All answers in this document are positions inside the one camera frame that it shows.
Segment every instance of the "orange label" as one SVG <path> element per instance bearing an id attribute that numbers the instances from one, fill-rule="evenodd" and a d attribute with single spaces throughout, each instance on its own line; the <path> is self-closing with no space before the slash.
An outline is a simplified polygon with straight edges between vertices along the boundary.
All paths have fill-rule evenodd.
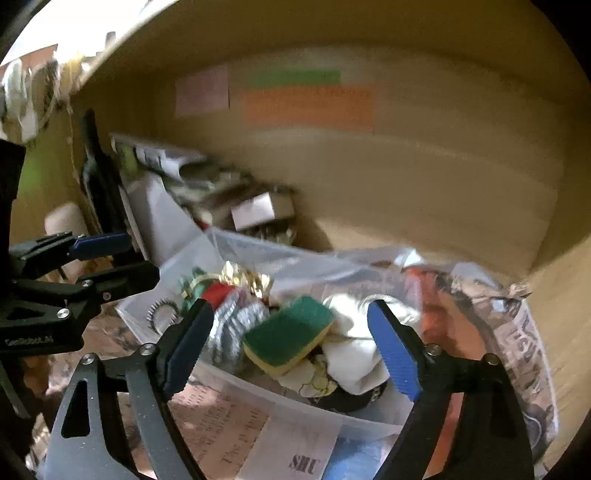
<path id="1" fill-rule="evenodd" d="M 250 90 L 242 96 L 247 125 L 277 127 L 309 125 L 371 132 L 374 93 L 360 87 L 290 86 Z"/>

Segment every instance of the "pink sticky note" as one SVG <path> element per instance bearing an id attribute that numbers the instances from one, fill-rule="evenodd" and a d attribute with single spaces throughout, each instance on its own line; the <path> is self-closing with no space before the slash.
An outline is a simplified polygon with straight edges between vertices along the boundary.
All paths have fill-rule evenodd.
<path id="1" fill-rule="evenodd" d="M 230 108 L 228 65 L 218 65 L 179 78 L 176 91 L 176 116 L 227 110 Z"/>

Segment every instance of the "scrub sponge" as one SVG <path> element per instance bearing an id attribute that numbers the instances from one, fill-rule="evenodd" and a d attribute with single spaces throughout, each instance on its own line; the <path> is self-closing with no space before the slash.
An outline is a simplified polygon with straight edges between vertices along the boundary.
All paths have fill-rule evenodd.
<path id="1" fill-rule="evenodd" d="M 277 377 L 322 341 L 332 320 L 332 312 L 324 305 L 311 297 L 300 297 L 247 332 L 242 346 L 258 367 Z"/>

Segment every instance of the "green label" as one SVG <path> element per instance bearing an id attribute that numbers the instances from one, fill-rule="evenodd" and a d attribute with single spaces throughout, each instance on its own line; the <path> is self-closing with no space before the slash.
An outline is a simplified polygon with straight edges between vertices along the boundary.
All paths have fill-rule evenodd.
<path id="1" fill-rule="evenodd" d="M 256 89 L 293 85 L 340 85 L 340 70 L 260 70 L 249 79 Z"/>

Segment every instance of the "red object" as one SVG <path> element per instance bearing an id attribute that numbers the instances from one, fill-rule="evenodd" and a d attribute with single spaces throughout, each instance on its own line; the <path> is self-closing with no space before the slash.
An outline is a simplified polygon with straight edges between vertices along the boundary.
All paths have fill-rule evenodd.
<path id="1" fill-rule="evenodd" d="M 213 310 L 217 310 L 217 308 L 222 304 L 228 294 L 234 290 L 234 288 L 236 287 L 233 285 L 215 281 L 210 286 L 208 286 L 207 290 L 203 292 L 201 298 L 208 301 L 212 305 Z"/>

